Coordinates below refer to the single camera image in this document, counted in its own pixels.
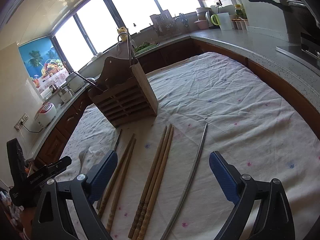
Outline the long curved steel chopstick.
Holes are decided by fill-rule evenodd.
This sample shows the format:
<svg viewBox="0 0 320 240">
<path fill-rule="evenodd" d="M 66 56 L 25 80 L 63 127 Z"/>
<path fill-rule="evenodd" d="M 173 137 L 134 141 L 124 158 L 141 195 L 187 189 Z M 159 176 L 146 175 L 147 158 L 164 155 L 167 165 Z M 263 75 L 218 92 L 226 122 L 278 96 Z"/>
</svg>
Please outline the long curved steel chopstick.
<svg viewBox="0 0 320 240">
<path fill-rule="evenodd" d="M 189 173 L 189 176 L 188 176 L 188 179 L 187 179 L 187 182 L 185 184 L 185 187 L 183 189 L 183 192 L 181 194 L 181 197 L 178 201 L 178 204 L 176 206 L 176 209 L 174 211 L 174 213 L 172 214 L 172 217 L 171 219 L 169 220 L 169 223 L 167 225 L 167 227 L 165 228 L 160 240 L 165 240 L 167 239 L 167 236 L 171 230 L 171 228 L 173 227 L 173 225 L 175 224 L 175 221 L 180 213 L 180 210 L 183 206 L 183 203 L 185 201 L 185 198 L 188 194 L 188 191 L 191 187 L 191 184 L 193 182 L 193 178 L 195 177 L 195 173 L 196 173 L 196 169 L 197 169 L 197 166 L 199 164 L 199 161 L 200 161 L 200 157 L 201 157 L 201 154 L 202 154 L 202 150 L 203 150 L 203 146 L 204 146 L 204 141 L 205 141 L 205 138 L 206 138 L 206 134 L 207 134 L 207 129 L 208 129 L 208 124 L 205 123 L 205 126 L 204 126 L 204 129 L 203 129 L 203 133 L 202 133 L 202 137 L 201 137 L 201 141 L 200 141 L 200 145 L 199 145 L 199 148 L 197 150 L 197 153 L 195 155 L 195 159 L 194 159 L 194 162 L 193 162 L 193 165 L 191 167 L 191 171 Z"/>
</svg>

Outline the steel kitchen faucet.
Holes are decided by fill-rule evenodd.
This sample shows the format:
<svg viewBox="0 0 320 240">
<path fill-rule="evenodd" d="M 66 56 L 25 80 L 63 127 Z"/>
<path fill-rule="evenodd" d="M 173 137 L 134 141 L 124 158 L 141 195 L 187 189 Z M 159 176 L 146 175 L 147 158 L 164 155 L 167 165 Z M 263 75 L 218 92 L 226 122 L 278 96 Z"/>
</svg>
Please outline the steel kitchen faucet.
<svg viewBox="0 0 320 240">
<path fill-rule="evenodd" d="M 118 34 L 118 37 L 117 37 L 118 44 L 123 43 L 128 45 L 129 41 L 130 41 L 130 36 L 127 32 L 122 32 Z"/>
</svg>

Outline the lower wooden cabinets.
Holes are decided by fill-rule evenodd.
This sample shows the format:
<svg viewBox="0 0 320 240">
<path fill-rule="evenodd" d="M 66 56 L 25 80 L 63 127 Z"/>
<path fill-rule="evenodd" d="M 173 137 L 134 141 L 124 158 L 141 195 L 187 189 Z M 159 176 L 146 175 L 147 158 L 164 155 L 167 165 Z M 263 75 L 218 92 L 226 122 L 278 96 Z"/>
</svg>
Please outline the lower wooden cabinets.
<svg viewBox="0 0 320 240">
<path fill-rule="evenodd" d="M 172 44 L 167 43 L 164 47 L 141 56 L 138 60 L 143 71 L 150 73 L 206 52 L 216 52 L 243 64 L 281 95 L 302 116 L 315 135 L 319 136 L 319 110 L 289 81 L 269 70 L 257 57 L 249 57 L 244 53 L 223 48 L 221 45 L 211 44 L 199 38 L 184 37 Z M 114 127 L 152 114 L 146 92 L 142 90 L 138 79 L 134 76 L 103 93 L 85 89 L 71 100 L 70 106 L 57 115 L 57 120 L 51 123 L 52 127 L 49 128 L 48 134 L 41 139 L 35 153 L 31 154 L 27 161 L 35 161 L 40 166 L 57 161 L 86 107 L 92 103 L 98 104 Z"/>
</svg>

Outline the wooden chopstick centre left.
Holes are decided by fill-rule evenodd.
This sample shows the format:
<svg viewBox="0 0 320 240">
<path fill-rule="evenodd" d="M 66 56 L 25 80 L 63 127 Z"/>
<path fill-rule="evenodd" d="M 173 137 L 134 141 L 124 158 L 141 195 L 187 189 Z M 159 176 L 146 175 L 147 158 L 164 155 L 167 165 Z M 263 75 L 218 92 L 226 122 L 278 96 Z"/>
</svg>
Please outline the wooden chopstick centre left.
<svg viewBox="0 0 320 240">
<path fill-rule="evenodd" d="M 146 182 L 145 182 L 145 185 L 144 185 L 144 189 L 143 189 L 142 195 L 141 195 L 140 200 L 139 200 L 137 211 L 136 211 L 135 217 L 133 219 L 131 228 L 129 230 L 129 234 L 128 234 L 128 238 L 129 239 L 133 239 L 133 234 L 135 232 L 135 229 L 136 229 L 136 226 L 137 226 L 137 223 L 138 223 L 138 220 L 139 220 L 139 217 L 140 217 L 140 214 L 141 214 L 141 211 L 142 211 L 145 199 L 146 199 L 146 195 L 147 195 L 147 192 L 149 190 L 153 174 L 155 172 L 155 168 L 156 168 L 156 165 L 157 165 L 157 162 L 158 162 L 158 159 L 159 159 L 159 155 L 160 155 L 160 152 L 161 152 L 161 149 L 162 149 L 162 145 L 163 145 L 163 141 L 164 141 L 167 129 L 168 129 L 167 126 L 165 126 L 164 131 L 163 131 L 162 136 L 161 136 L 161 139 L 160 139 L 160 142 L 159 142 L 159 145 L 157 147 L 156 154 L 155 154 L 153 162 L 151 164 L 151 167 L 150 167 L 150 170 L 149 170 L 149 174 L 148 174 L 148 177 L 146 179 Z"/>
</svg>

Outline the wooden chopstick centre right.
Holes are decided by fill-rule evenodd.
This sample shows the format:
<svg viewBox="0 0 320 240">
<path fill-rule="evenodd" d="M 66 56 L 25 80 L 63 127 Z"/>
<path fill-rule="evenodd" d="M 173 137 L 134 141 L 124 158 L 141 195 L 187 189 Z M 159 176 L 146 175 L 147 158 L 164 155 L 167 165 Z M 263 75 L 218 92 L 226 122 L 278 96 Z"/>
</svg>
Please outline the wooden chopstick centre right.
<svg viewBox="0 0 320 240">
<path fill-rule="evenodd" d="M 161 165 L 159 167 L 159 171 L 157 173 L 157 177 L 156 177 L 156 181 L 154 184 L 154 187 L 151 191 L 151 196 L 149 201 L 147 201 L 147 206 L 143 207 L 142 210 L 142 222 L 140 225 L 140 228 L 138 229 L 138 234 L 136 234 L 136 239 L 144 239 L 145 233 L 147 231 L 148 228 L 148 224 L 150 222 L 150 218 L 153 212 L 153 208 L 157 199 L 157 195 L 159 192 L 159 188 L 162 182 L 162 178 L 163 178 L 163 174 L 165 171 L 165 166 L 167 164 L 167 159 L 168 159 L 168 155 L 169 155 L 169 151 L 170 151 L 170 146 L 171 146 L 171 142 L 172 142 L 172 137 L 173 137 L 173 133 L 174 133 L 174 128 L 172 127 L 172 125 L 169 126 L 169 131 L 168 131 L 169 135 L 167 136 L 168 138 L 164 140 L 164 154 L 161 160 Z"/>
</svg>

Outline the red white rice cooker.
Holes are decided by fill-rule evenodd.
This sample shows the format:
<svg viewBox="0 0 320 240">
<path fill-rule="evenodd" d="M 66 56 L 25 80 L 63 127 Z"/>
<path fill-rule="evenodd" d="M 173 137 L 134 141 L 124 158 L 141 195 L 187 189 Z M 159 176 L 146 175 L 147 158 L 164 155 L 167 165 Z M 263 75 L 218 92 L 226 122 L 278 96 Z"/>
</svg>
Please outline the red white rice cooker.
<svg viewBox="0 0 320 240">
<path fill-rule="evenodd" d="M 40 130 L 35 133 L 40 133 L 46 128 L 57 114 L 56 107 L 53 103 L 48 102 L 40 107 L 34 116 L 34 121 L 39 126 Z"/>
</svg>

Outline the wooden utensil holder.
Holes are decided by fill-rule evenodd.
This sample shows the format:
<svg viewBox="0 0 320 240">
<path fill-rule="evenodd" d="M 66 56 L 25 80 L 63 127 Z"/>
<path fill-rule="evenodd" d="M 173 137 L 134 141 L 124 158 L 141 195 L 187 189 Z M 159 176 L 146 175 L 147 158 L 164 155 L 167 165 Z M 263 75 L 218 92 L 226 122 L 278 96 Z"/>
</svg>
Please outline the wooden utensil holder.
<svg viewBox="0 0 320 240">
<path fill-rule="evenodd" d="M 137 59 L 129 67 L 129 59 L 107 57 L 96 82 L 103 92 L 92 87 L 88 96 L 113 127 L 157 115 L 157 98 Z"/>
</svg>

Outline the white rice cooker pot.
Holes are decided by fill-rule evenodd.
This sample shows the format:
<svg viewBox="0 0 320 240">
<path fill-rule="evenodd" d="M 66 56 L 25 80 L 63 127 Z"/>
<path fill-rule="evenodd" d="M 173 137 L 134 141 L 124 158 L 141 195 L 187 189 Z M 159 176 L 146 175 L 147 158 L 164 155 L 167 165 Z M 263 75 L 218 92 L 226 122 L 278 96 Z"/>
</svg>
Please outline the white rice cooker pot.
<svg viewBox="0 0 320 240">
<path fill-rule="evenodd" d="M 67 87 L 71 89 L 74 93 L 84 87 L 84 80 L 77 76 L 75 73 L 71 73 L 66 77 Z"/>
</svg>

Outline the yellow oil bottle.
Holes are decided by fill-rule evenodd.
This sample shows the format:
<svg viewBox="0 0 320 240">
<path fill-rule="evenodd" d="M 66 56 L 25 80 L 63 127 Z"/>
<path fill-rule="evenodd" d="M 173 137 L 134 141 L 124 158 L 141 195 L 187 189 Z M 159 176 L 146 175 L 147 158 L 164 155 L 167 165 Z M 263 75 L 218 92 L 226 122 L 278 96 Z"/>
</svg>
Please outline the yellow oil bottle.
<svg viewBox="0 0 320 240">
<path fill-rule="evenodd" d="M 120 27 L 117 29 L 118 32 L 118 42 L 125 42 L 127 41 L 127 29 L 125 27 Z"/>
</svg>

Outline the gas stove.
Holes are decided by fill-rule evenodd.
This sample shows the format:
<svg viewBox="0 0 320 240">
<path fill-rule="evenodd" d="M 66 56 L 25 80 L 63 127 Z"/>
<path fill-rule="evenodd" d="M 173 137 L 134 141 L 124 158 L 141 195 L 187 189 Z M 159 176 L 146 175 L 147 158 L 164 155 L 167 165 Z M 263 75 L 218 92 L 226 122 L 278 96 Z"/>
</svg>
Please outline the gas stove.
<svg viewBox="0 0 320 240">
<path fill-rule="evenodd" d="M 319 42 L 311 35 L 300 33 L 300 45 L 276 46 L 276 51 L 298 61 L 319 75 Z"/>
</svg>

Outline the spice jar rack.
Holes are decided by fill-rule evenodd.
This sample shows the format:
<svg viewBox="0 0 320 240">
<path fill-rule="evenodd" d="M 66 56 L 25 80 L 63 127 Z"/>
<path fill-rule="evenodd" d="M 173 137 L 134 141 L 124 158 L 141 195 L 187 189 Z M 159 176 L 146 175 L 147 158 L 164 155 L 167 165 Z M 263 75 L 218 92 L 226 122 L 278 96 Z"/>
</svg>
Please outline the spice jar rack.
<svg viewBox="0 0 320 240">
<path fill-rule="evenodd" d="M 233 28 L 235 30 L 247 31 L 248 20 L 247 19 L 232 19 Z"/>
</svg>

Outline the pink plastic basin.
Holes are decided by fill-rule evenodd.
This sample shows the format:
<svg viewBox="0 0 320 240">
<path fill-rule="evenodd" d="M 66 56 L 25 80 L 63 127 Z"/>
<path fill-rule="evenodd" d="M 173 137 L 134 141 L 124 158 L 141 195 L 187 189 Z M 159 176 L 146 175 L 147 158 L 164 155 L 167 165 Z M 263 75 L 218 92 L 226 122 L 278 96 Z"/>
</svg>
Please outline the pink plastic basin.
<svg viewBox="0 0 320 240">
<path fill-rule="evenodd" d="M 194 22 L 194 24 L 197 25 L 200 30 L 209 29 L 207 20 L 197 20 Z"/>
</svg>

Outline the knife block with scissors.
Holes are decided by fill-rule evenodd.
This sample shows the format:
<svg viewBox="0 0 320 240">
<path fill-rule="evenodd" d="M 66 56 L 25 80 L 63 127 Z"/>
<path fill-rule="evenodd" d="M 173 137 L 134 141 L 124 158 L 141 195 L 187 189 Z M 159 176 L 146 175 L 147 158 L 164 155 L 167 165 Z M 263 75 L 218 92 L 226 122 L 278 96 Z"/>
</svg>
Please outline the knife block with scissors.
<svg viewBox="0 0 320 240">
<path fill-rule="evenodd" d="M 185 14 L 179 13 L 179 19 L 184 27 L 189 27 L 188 19 L 186 18 Z"/>
</svg>

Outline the steel electric kettle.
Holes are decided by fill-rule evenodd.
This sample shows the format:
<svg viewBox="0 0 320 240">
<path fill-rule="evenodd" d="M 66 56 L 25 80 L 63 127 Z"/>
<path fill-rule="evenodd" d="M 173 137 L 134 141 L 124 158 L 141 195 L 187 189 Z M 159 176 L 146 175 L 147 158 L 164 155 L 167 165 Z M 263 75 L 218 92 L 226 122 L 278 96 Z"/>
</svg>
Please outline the steel electric kettle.
<svg viewBox="0 0 320 240">
<path fill-rule="evenodd" d="M 211 20 L 211 16 L 212 15 L 213 15 L 213 12 L 211 10 L 208 10 L 206 12 L 206 20 L 207 20 L 209 29 L 215 29 L 216 28 L 216 26 L 212 23 L 212 20 Z"/>
</svg>

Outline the condiment bottle green lid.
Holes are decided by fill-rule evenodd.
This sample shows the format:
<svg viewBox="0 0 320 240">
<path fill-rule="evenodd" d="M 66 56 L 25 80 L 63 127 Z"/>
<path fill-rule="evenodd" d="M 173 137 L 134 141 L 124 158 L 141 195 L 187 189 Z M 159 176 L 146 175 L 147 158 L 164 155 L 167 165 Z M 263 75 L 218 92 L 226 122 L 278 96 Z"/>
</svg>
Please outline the condiment bottle green lid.
<svg viewBox="0 0 320 240">
<path fill-rule="evenodd" d="M 246 19 L 246 13 L 243 10 L 243 7 L 240 4 L 235 4 L 235 14 L 238 18 Z"/>
</svg>

